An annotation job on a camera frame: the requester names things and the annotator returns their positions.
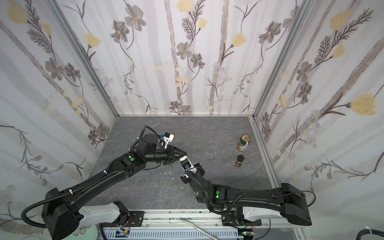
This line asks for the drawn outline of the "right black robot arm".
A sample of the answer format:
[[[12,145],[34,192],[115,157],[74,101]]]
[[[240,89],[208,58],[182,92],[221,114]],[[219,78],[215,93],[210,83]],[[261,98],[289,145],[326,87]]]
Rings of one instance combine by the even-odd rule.
[[[311,226],[312,219],[304,192],[288,183],[268,190],[244,190],[235,187],[212,184],[204,178],[205,171],[197,164],[183,163],[185,184],[189,184],[199,203],[218,215],[226,215],[233,208],[262,208],[277,211],[289,223]]]

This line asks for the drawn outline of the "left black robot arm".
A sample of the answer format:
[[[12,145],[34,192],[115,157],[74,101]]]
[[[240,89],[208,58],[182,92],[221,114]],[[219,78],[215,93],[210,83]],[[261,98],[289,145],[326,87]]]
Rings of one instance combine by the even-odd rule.
[[[42,218],[52,239],[68,237],[86,218],[80,212],[81,207],[113,185],[144,170],[148,162],[168,165],[186,154],[166,144],[160,135],[146,134],[134,142],[129,152],[112,160],[104,171],[62,191],[50,190],[45,197]]]

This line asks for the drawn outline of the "small dark spice bottle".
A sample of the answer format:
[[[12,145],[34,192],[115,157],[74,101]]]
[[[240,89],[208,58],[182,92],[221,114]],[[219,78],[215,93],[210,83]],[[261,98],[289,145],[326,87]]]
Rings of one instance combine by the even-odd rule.
[[[236,163],[235,163],[235,166],[236,166],[237,168],[240,168],[240,167],[242,166],[244,160],[245,160],[245,157],[244,157],[243,155],[238,155],[238,156],[237,156]]]

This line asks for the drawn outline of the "green beer can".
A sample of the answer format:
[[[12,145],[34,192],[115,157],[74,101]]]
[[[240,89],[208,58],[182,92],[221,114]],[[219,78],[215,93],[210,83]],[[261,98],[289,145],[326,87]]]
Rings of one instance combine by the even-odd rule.
[[[248,135],[243,135],[240,137],[238,142],[238,151],[244,152],[250,144],[250,137]]]

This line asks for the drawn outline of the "green floral plate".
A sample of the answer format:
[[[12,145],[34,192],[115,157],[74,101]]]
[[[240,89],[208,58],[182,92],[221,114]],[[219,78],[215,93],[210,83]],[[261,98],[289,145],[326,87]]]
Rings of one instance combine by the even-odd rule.
[[[98,228],[96,225],[80,228],[71,235],[71,240],[96,240],[98,238]]]

